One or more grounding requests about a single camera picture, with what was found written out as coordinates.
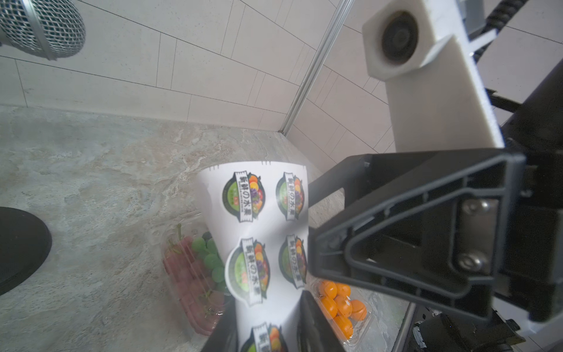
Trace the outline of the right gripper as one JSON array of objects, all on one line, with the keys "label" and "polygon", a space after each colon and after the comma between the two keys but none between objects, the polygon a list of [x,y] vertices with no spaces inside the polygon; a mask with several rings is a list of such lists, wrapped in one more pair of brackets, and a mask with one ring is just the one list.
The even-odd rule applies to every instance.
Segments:
[{"label": "right gripper", "polygon": [[520,153],[353,155],[322,174],[309,187],[310,202],[340,190],[345,206],[310,231],[309,272],[450,315],[488,319],[504,257],[504,298],[530,321],[560,315],[561,63],[501,130],[508,148]]}]

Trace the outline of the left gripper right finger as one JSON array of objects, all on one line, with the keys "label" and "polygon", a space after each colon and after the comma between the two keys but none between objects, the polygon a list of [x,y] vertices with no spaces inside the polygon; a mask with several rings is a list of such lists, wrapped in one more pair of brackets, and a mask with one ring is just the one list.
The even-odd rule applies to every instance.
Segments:
[{"label": "left gripper right finger", "polygon": [[321,307],[309,291],[305,290],[301,294],[299,312],[299,351],[345,352]]}]

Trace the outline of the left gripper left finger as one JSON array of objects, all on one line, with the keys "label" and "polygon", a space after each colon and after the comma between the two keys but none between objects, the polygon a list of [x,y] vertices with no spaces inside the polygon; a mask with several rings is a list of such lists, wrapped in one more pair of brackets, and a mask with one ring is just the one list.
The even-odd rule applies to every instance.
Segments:
[{"label": "left gripper left finger", "polygon": [[224,314],[208,337],[201,352],[236,352],[238,348],[238,332],[235,301],[231,300]]}]

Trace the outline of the fruit sticker sheet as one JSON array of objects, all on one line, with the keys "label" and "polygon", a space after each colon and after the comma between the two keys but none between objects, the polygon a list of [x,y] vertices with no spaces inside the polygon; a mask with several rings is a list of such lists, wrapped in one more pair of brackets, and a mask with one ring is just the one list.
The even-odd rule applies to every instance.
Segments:
[{"label": "fruit sticker sheet", "polygon": [[247,161],[196,177],[196,201],[235,300],[238,351],[299,351],[308,281],[304,165]]}]

